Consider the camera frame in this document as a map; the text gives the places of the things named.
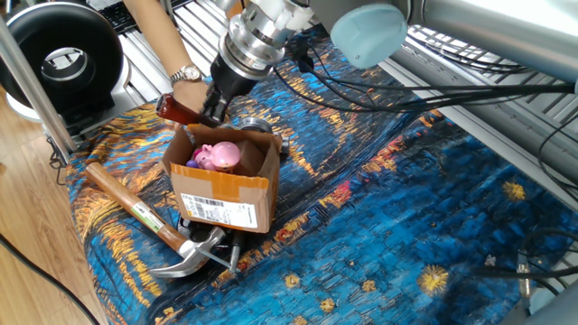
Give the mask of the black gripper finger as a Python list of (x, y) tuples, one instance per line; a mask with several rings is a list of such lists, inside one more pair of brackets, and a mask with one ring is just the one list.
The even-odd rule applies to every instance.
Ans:
[(218, 104), (218, 88), (215, 84), (209, 84), (206, 98), (203, 102), (202, 114), (206, 117), (213, 118), (215, 106)]
[(217, 124), (224, 123), (230, 100), (219, 92), (214, 92), (210, 99), (210, 117)]

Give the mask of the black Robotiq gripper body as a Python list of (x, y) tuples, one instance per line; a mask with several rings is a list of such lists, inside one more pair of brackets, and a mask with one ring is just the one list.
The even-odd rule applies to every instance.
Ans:
[(234, 98), (245, 96), (250, 93), (258, 80), (247, 79), (237, 74), (222, 58), (220, 54), (216, 56), (210, 66), (211, 97)]

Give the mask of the person's bare hand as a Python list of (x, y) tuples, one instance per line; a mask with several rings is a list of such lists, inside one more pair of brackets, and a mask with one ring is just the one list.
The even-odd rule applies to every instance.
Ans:
[(202, 111), (207, 91), (208, 85), (201, 80), (182, 80), (173, 85), (175, 100), (196, 113)]

